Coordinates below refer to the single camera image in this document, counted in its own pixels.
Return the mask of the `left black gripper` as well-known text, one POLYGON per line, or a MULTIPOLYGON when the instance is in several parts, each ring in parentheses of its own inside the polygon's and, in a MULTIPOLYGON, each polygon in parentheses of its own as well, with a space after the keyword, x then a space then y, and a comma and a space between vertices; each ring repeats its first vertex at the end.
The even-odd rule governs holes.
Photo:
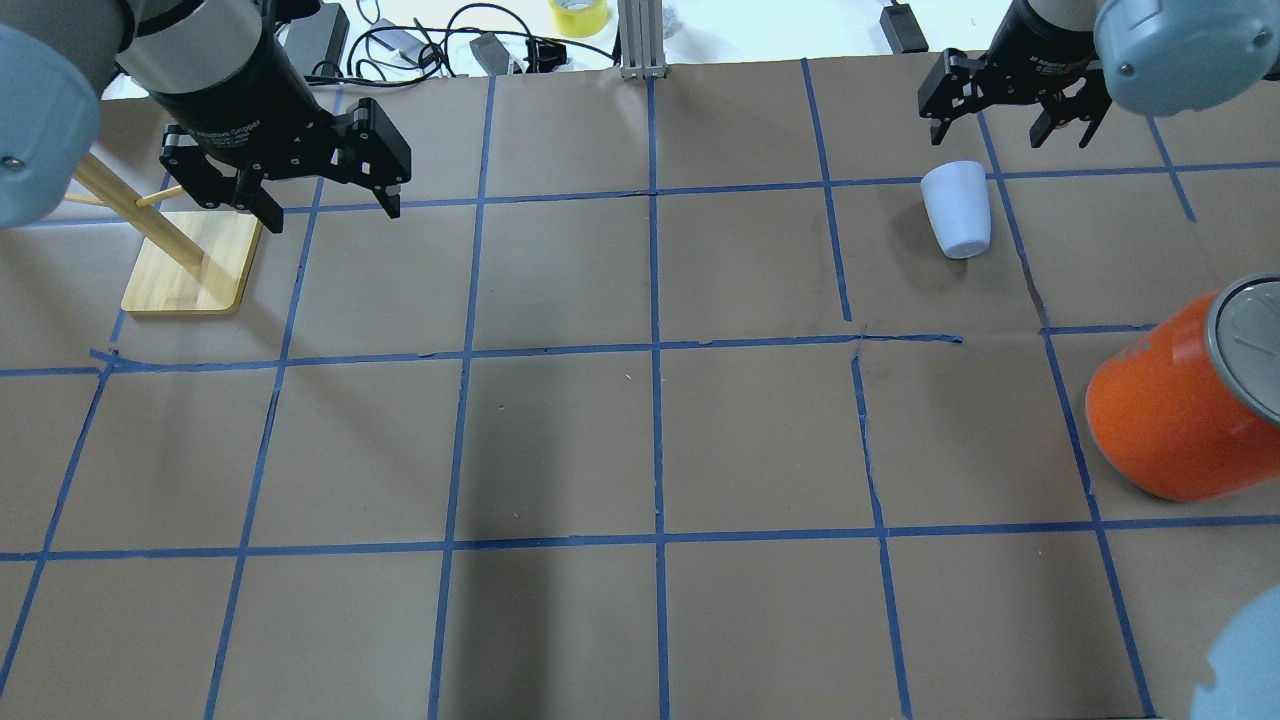
POLYGON ((412 150, 372 97, 333 115, 291 64, 270 20, 148 20, 147 94, 172 118, 160 163, 204 209, 284 229, 268 181, 321 176, 401 218, 412 150))

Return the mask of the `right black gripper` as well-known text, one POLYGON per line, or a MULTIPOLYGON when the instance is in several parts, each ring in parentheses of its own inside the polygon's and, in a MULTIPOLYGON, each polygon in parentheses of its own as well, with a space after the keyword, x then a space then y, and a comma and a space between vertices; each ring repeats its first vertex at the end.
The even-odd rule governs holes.
POLYGON ((1074 122, 1085 124, 1078 147, 1097 133, 1112 100, 1089 29, 1070 29, 1033 5, 1011 5, 979 56, 941 53, 918 90, 918 110, 940 146, 951 124, 992 105, 1038 104, 1030 146, 1074 122))

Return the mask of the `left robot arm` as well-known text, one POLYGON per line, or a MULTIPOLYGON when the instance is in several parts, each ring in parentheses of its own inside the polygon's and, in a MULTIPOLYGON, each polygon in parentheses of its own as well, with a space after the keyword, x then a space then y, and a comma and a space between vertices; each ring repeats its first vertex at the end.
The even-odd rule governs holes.
POLYGON ((166 173, 206 209, 283 228, 274 181, 323 177, 401 214, 411 149, 370 97, 337 115, 276 37, 317 1, 5 1, 1 223, 49 215, 100 132, 101 96, 129 76, 172 118, 166 173))

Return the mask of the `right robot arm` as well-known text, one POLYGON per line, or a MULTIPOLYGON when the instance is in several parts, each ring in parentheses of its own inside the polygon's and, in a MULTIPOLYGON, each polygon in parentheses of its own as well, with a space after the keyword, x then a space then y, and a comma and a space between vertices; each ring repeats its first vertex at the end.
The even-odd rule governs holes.
POLYGON ((1039 147, 1083 122, 1093 140, 1112 106, 1174 117, 1222 105, 1277 77, 1275 1, 1012 1, 979 56, 940 54, 916 94, 931 142, 992 106, 1038 106, 1039 147))

